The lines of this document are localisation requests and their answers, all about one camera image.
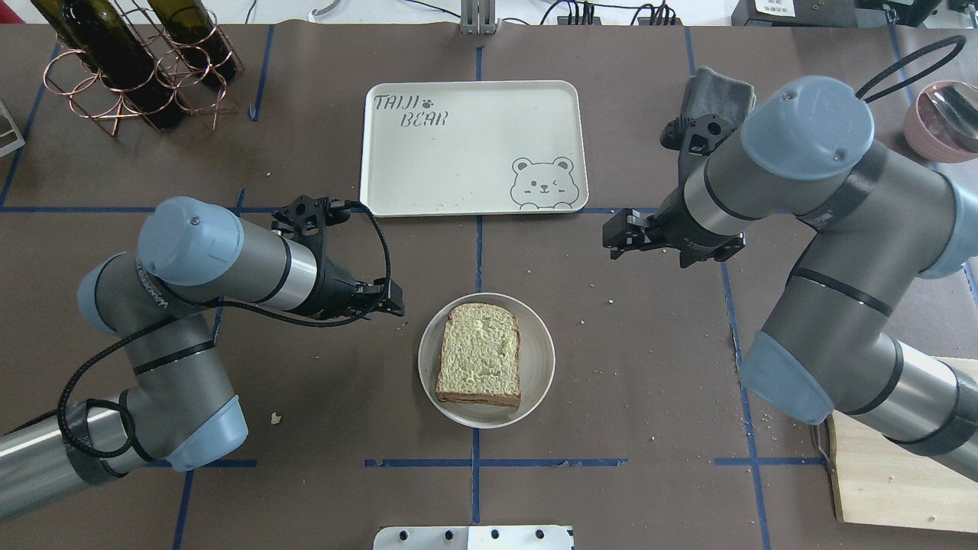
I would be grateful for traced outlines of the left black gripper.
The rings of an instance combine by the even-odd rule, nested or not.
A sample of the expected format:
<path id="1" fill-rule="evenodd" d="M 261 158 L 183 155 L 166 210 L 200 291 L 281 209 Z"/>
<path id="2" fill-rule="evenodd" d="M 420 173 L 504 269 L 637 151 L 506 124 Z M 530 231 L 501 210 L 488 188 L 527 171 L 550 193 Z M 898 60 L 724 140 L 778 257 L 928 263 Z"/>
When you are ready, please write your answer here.
<path id="1" fill-rule="evenodd" d="M 282 233 L 287 267 L 270 295 L 272 309 L 317 321 L 370 316 L 377 310 L 405 316 L 399 284 L 392 279 L 373 284 L 356 280 L 327 254 L 327 228 L 348 222 L 358 206 L 354 201 L 300 196 L 273 213 L 272 229 Z"/>

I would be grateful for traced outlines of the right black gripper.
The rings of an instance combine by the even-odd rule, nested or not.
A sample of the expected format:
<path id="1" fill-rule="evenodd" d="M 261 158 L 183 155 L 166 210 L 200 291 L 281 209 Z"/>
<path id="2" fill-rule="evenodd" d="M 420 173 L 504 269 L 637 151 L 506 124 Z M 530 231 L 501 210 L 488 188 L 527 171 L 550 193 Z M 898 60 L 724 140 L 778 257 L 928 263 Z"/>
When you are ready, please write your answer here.
<path id="1" fill-rule="evenodd" d="M 698 118 L 679 116 L 667 123 L 660 144 L 680 153 L 677 188 L 661 202 L 656 215 L 625 208 L 604 223 L 602 247 L 609 250 L 611 260 L 618 260 L 628 251 L 674 248 L 681 268 L 687 268 L 706 260 L 724 262 L 743 250 L 746 246 L 743 232 L 734 236 L 707 230 L 694 220 L 682 198 L 685 181 L 705 166 L 709 154 L 737 128 L 737 123 L 716 114 Z"/>

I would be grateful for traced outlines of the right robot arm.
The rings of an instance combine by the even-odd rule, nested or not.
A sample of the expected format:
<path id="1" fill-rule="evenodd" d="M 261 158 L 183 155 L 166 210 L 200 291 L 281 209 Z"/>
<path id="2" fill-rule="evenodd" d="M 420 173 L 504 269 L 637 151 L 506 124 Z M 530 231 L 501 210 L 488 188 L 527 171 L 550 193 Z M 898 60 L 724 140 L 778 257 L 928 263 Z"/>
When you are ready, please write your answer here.
<path id="1" fill-rule="evenodd" d="M 655 215 L 622 209 L 605 223 L 602 244 L 613 258 L 674 248 L 684 267 L 724 261 L 782 210 L 816 234 L 741 362 L 743 386 L 797 421 L 843 413 L 975 478 L 976 381 L 884 328 L 915 279 L 974 257 L 976 196 L 878 142 L 846 83 L 787 83 Z"/>

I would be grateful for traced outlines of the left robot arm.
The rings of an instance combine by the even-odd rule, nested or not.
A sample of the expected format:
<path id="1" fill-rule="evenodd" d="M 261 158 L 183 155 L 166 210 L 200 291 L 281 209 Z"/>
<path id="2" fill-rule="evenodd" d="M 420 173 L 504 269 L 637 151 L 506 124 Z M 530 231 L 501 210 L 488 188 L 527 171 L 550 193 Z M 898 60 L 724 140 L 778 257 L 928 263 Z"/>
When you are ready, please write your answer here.
<path id="1" fill-rule="evenodd" d="M 404 314 L 390 273 L 357 280 L 327 253 L 327 230 L 364 203 L 301 196 L 269 228 L 190 197 L 162 202 L 133 253 L 78 286 L 78 309 L 115 343 L 81 365 L 53 411 L 2 438 L 2 519 L 164 460 L 189 472 L 248 436 L 203 313 L 242 309 L 310 328 Z"/>

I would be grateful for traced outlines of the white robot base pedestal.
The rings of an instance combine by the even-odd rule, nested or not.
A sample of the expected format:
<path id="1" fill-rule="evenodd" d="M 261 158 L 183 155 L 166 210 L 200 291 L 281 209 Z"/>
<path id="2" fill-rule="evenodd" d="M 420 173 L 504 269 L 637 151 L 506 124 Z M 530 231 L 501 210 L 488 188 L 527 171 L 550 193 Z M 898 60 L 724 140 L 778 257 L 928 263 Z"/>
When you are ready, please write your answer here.
<path id="1" fill-rule="evenodd" d="M 571 526 L 388 526 L 374 549 L 574 549 Z"/>

